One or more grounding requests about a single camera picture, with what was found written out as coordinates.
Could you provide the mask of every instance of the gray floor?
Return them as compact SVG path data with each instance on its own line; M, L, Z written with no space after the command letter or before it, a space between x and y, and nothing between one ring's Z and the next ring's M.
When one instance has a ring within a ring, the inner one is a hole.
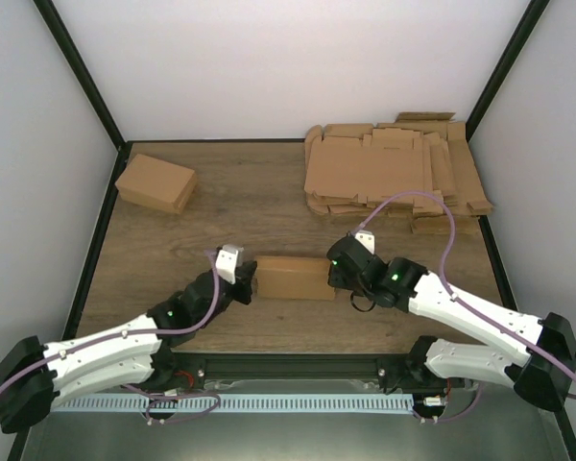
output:
M452 397L450 413L460 410L471 394L457 390ZM420 425L408 416L226 414L182 425L148 427L138 414L56 413L32 430L23 459L557 461L568 458L552 414L539 412L510 390L489 385L470 415L437 426Z

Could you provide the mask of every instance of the black metal frame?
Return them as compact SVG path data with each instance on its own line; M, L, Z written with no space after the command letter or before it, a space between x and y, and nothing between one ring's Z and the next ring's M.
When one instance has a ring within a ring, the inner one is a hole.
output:
M101 212L96 224L92 241L85 259L82 276L77 287L75 300L73 302L63 339L70 339L75 336L77 327L84 310L85 300L89 292L96 264L103 247L108 223L110 221L113 206L117 198L115 181L123 171L128 157L131 153L132 145L135 141L125 142L123 136L113 120L107 105L105 104L96 84L92 80L85 63L79 54L75 43L70 37L65 25L60 19L52 0L34 0L38 11L47 23L53 34L56 43L60 47L75 76L84 89L87 98L103 123L115 148L117 149L117 159L109 180L107 193L101 208ZM544 12L549 0L531 0L524 15L521 17L515 32L513 33L506 49L504 50L497 66L489 78L480 98L478 99L471 115L468 118L466 132L468 140L475 133L479 123L483 119L487 109L494 99L497 91L501 87L506 76L510 72L516 58L526 43L529 35L536 27L538 20ZM287 142L302 141L302 139L239 139L243 142ZM189 141L189 142L228 142L220 141ZM492 270L497 283L497 288L501 296L503 305L516 310L516 302L508 282L507 274L497 246L495 244L491 224L484 216L480 218L480 228L491 260ZM244 379L244 378L278 378L282 373L289 372L296 377L306 378L358 378L358 379L378 379L377 371L381 367L386 367L390 376L398 376L401 373L401 364L404 362L405 354L200 354L184 353L180 354L180 360L185 368L201 369L204 371L204 378L209 379ZM421 391L421 386L417 383L406 382L404 385L414 387L414 391ZM576 461L576 438L571 424L565 413L561 411L556 414L557 422L564 437L565 446L569 456ZM12 446L10 461L21 459L23 449L27 440L28 431L17 434Z

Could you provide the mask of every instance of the white wall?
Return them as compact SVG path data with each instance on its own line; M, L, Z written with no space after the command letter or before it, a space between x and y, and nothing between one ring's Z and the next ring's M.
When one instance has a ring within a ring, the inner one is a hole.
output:
M33 2L0 1L0 360L60 337L114 159Z
M576 1L550 3L471 145L519 307L576 333Z
M57 0L127 139L465 119L527 0Z

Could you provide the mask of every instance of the wire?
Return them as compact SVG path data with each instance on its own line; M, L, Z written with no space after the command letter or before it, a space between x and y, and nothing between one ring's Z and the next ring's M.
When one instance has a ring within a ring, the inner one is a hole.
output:
M403 373L399 376L399 378L396 380L395 384L393 385L393 387L391 388L391 390L389 391L386 387L386 385L384 386L384 395L388 395L388 394L392 394L394 391L396 391L399 388L399 384L401 383L401 381L407 376L407 369L403 370Z
M185 376L189 384L188 390L192 389L194 386L194 377L185 370L178 370L173 374L173 376Z
M476 407L476 405L478 404L478 401L480 401L480 399L482 398L482 390L483 389L484 389L484 385L482 383L479 383L478 384L478 390L476 391L475 397L473 398L473 400L471 401L471 403L469 404L469 406L465 410L463 410L460 413L457 413L454 416L450 416L448 418L438 418L437 420L434 419L433 420L434 424L437 425L439 423L452 423L453 421L457 421L459 418L463 418L464 416L471 413L473 411L473 409ZM419 415L416 410L412 410L412 415L414 415L415 418L418 418L421 421L426 421L426 418Z
M209 262L211 263L211 272L213 274L213 298L211 299L211 305L209 306L207 313L200 320L200 322L198 322L197 324L195 324L192 327L180 328L180 329L160 329L160 328L134 329L134 330L128 331L129 336L139 335L139 334L155 334L155 335L161 334L161 335L171 335L171 336L183 335L183 334L188 334L188 333L191 333L193 331L196 331L200 327L204 326L204 324L213 315L213 312L215 311L216 304L218 303L218 298L220 297L220 276L218 275L218 270L215 267L215 255L216 254L215 254L215 252L212 252L212 251L205 251L204 253L206 254L207 258L209 259ZM88 341L86 343L82 343L82 344L79 344L77 346L73 346L72 348L65 350L65 353L66 354L75 353L75 352L90 348L92 346L96 346L98 344L104 343L105 341L109 341L111 339L122 338L122 337L124 337L124 336L123 336L123 333L121 331L116 332L116 333L107 334L105 336L101 336L99 338L92 339L91 341ZM7 379L5 382L3 382L2 385L0 385L0 396L7 389L9 389L9 387L11 387L14 382L18 381L19 379L21 379L25 375L33 372L34 370L38 370L39 368L44 367L48 363L53 362L54 360L57 360L59 358L62 358L62 355L60 353L54 353L53 355L50 355L50 356L45 357L41 360L38 360L38 362L35 362L32 365L27 366L23 370L15 373L9 379Z
M548 360L552 365L557 367L567 377L569 377L572 381L574 381L576 383L576 374L574 372L572 372L569 368L567 368L565 366L565 364L562 363L557 357L555 357L551 353L545 351L540 346L538 346L538 345L532 343L531 341L528 341L527 339L523 338L522 336L516 334L515 332L513 332L509 328L506 328L503 325L501 325L500 323L496 322L495 320L489 318L488 316L486 316L485 314L483 314L482 312L477 310L475 307L472 307L471 305L469 305L469 303L466 303L461 298L459 298L459 296L452 290L452 287L448 283L446 276L445 276L445 261L446 261L446 258L448 257L448 254L450 253L450 250L452 249L452 245L454 244L454 238L456 235L456 225L454 223L454 217L452 216L452 212L446 206L444 201L438 199L436 196L434 196L432 194L429 194L427 192L422 192L419 190L409 190L406 192L400 192L398 194L395 194L392 197L389 197L384 202L382 202L374 211L372 211L372 213L367 218L365 218L365 220L361 224L359 224L351 232L351 234L356 235L357 232L364 229L368 225L368 223L371 221L371 219L373 219L373 217L377 213L379 213L382 208L384 208L384 206L386 206L390 202L395 201L396 199L399 199L401 197L405 197L407 195L419 195L421 197L427 197L427 198L433 200L435 203L437 203L439 206L442 207L442 209L444 210L444 213L448 216L448 221L450 222L450 237L448 238L448 243L446 244L444 252L442 253L442 257L440 258L440 270L439 270L440 281L442 282L442 286L444 287L444 290L448 293L448 295L456 303L458 303L460 306L464 307L467 311L469 311L471 314L478 317L480 320L482 320L482 321L486 322L487 324L497 328L499 331L507 334L511 338L516 339L520 344L522 344L528 350L535 352L536 354L538 354L541 357ZM576 400L576 394L567 394L567 398Z
M352 307L354 307L359 312L371 312L373 310L373 308L375 307L375 303L372 303L372 305L369 309L361 309L360 307L358 307L356 305L356 303L354 303L354 292L353 291L349 295L349 303L352 304Z
M138 388L136 388L130 384L125 384L122 387L128 389L131 392L138 394L139 396L147 397L150 400L149 404L147 405L147 408L145 408L145 419L147 420L148 425L152 425L154 423L154 421L157 421L160 425L174 425L177 423L184 423L186 421L197 420L203 416L208 415L213 410L215 410L218 406L220 406L220 403L222 401L220 399L220 396L218 394L216 394L215 392L201 392L201 393L197 393L197 394L179 394L176 396L165 396L163 394L149 394L145 391L141 391L140 389L138 389ZM162 402L162 401L200 399L202 397L212 397L213 399L215 399L215 402L211 406L206 408L205 410L200 411L199 413L195 413L193 415L184 416L183 418L171 418L169 420L165 420L165 419L156 420L150 414L150 411L152 410L152 408L154 408L156 405L158 405L159 402Z

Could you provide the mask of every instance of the black frame edge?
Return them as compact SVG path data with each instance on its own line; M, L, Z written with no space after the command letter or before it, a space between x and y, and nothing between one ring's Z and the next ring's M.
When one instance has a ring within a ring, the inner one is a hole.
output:
M23 457L23 451L26 449L26 443L28 442L29 434L30 429L17 432L17 435L15 435L15 440L11 446L11 451L9 451L9 457L7 458L7 461L19 461Z
M132 143L127 142L125 147L119 149L117 152L113 170L111 171L111 176L108 180L105 199L103 200L103 204L100 208L98 220L96 221L96 227L94 228L91 243L89 244L89 250L87 252L87 256L85 257L84 269L82 271L81 278L79 279L79 285L77 286L75 298L73 300L72 307L70 308L68 320L66 321L64 333L61 338L62 341L72 339L77 334L77 328L79 327L79 322L84 312L85 301L87 300L89 287L92 284L94 272L96 271L96 265L98 264L98 258L100 257L100 252L103 249L103 244L105 243L105 235L107 234L108 223L111 219L113 207L115 206L115 200L117 199L117 188L115 187L115 182L124 171L124 168L126 168L131 150Z
M77 77L79 84L84 90L85 96L87 96L89 103L105 127L113 145L116 149L123 147L125 143L124 137L119 132L115 120L113 120L112 115L108 111L107 104L105 104L105 100L87 70L85 62L75 46L75 42L62 22L54 2L52 0L34 0L34 2L38 12L40 12L40 15L47 24L51 35L54 37L54 40L68 61L70 68L73 70L75 77Z
M501 255L499 254L499 249L497 248L495 239L492 236L489 217L480 216L478 223L480 224L480 231L482 232L484 245L487 247L487 254L489 255L489 261L491 262L492 274L495 277L495 283L497 284L497 291L499 291L501 303L504 307L517 310L516 300L512 293L512 288L510 287L508 275L503 267L503 261L501 260Z
M510 41L508 41L505 50L501 54L499 62L489 77L489 81L482 90L482 94L469 115L466 123L466 138L468 141L478 128L484 114L487 112L487 109L506 79L510 69L512 69L516 58L518 58L520 51L536 27L536 24L538 24L540 16L544 10L546 10L549 2L550 0L531 0L531 2L529 2L525 13L520 18L514 33L510 37Z
M565 409L555 413L555 420L557 420L561 436L564 439L565 449L570 461L576 461L576 434L574 434L574 429L572 429L572 424Z

